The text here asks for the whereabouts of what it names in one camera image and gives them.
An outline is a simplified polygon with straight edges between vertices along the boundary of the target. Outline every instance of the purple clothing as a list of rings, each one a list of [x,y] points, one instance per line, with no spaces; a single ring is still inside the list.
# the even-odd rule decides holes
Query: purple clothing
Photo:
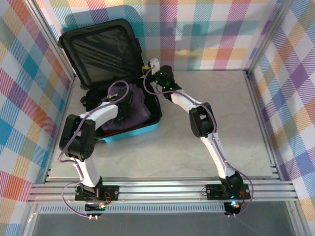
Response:
[[[110,91],[110,96],[118,93],[120,87],[112,87]],[[141,88],[138,88],[137,85],[129,84],[129,91],[132,92],[132,99],[130,103],[130,107],[132,109],[132,113],[129,117],[116,121],[109,120],[105,124],[102,125],[102,129],[109,131],[123,131],[127,129],[134,128],[138,125],[143,124],[144,122],[150,119],[150,111],[144,104],[144,93]]]

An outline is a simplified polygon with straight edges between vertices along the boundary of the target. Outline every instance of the purple cloth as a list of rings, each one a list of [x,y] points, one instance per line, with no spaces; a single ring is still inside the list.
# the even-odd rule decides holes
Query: purple cloth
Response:
[[[120,87],[112,87],[110,91],[110,96],[118,93]],[[144,93],[141,88],[138,88],[137,85],[129,84],[129,91],[132,92],[130,107],[132,113],[129,117],[123,120],[109,120],[102,125],[102,129],[108,131],[123,131],[130,128],[134,128],[138,125],[143,124],[144,122],[150,119],[150,111],[144,104]]]

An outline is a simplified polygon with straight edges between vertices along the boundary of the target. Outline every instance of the plaid backdrop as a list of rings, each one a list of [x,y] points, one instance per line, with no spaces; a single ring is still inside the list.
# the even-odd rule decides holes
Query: plaid backdrop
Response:
[[[294,2],[254,74],[285,180],[315,235],[315,0]]]
[[[70,79],[22,0],[0,0],[0,235],[14,236],[52,151]]]
[[[126,18],[139,38],[144,61],[157,57],[162,64],[184,71],[244,69],[280,2],[37,0],[57,38],[61,30]]]

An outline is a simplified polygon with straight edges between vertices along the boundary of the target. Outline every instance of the suitcase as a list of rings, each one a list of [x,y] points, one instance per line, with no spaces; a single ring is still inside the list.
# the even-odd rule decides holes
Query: suitcase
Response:
[[[109,143],[158,128],[162,117],[159,100],[143,89],[142,50],[127,20],[116,19],[64,32],[58,44],[80,79],[81,88],[89,90],[81,99],[87,112],[98,106],[107,96],[108,87],[117,80],[136,84],[144,91],[150,119],[141,126],[111,134],[100,127],[96,131],[97,141]],[[149,83],[146,86],[154,92]]]

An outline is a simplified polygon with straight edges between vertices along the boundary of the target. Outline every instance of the gray floor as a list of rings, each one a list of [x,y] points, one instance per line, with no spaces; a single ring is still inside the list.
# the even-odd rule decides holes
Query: gray floor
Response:
[[[176,82],[193,98],[209,102],[218,122],[221,142],[232,164],[249,176],[270,176],[270,162],[242,71],[174,72]],[[67,114],[82,114],[79,82]],[[163,117],[152,132],[96,144],[93,156],[103,177],[216,177],[216,166],[204,144],[190,129],[188,114],[163,96]],[[71,164],[57,161],[50,177],[77,177]]]
[[[34,236],[293,236],[285,202],[254,202],[242,216],[222,213],[109,214],[89,221],[75,214],[39,214]]]

